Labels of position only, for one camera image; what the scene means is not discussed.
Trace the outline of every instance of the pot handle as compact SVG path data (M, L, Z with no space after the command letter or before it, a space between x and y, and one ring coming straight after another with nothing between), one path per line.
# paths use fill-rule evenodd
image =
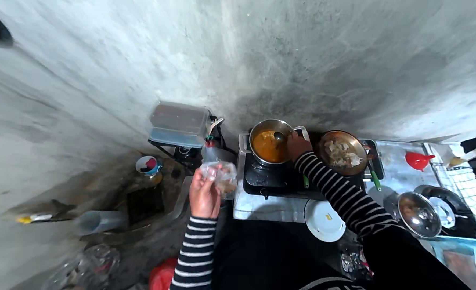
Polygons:
M239 138L238 138L238 146L240 147L240 152L241 153L252 153L251 150L247 150L247 142L248 142L248 138L249 137L249 134L247 135L239 135Z
M308 130L306 130L306 127L304 127L304 126L295 127L295 128L294 128L294 131L297 131L297 130L301 130L301 131L302 131L302 137L303 137L306 141L310 141L310 136L308 135Z

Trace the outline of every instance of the red funnel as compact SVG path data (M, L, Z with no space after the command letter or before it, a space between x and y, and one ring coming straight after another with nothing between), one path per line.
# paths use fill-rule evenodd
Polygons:
M406 162L414 169L424 171L430 159L435 158L435 155L422 155L416 152L407 152L405 155Z

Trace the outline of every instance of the plastic cup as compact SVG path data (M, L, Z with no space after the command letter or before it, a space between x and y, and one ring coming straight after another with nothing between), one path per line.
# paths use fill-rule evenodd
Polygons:
M74 223L79 236L101 233L127 223L125 213L118 211L89 211L76 218Z

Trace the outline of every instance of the black stove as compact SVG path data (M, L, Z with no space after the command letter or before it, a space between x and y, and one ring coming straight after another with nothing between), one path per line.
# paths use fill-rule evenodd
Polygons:
M324 133L309 132L310 141L315 145ZM363 174L347 177L349 182L365 190ZM304 177L288 161L278 166L261 165L252 154L245 155L243 188L248 194L325 200L320 190L309 181L305 188Z

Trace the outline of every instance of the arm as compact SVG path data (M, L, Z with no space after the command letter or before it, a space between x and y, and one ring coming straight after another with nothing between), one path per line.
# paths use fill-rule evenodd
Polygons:
M360 238L376 282L387 288L404 283L408 288L426 285L468 289L365 191L324 165L312 151L310 142L292 135L288 150L295 168L322 191L347 227Z
M382 206L361 188L350 184L344 176L324 165L313 151L301 154L295 161L295 168L322 191L358 238L377 234L389 227L404 230Z
M190 217L170 289L211 289L216 219Z
M213 185L216 173L203 179L199 169L190 186L192 216L184 234L170 289L211 289L216 220L220 211L220 191Z

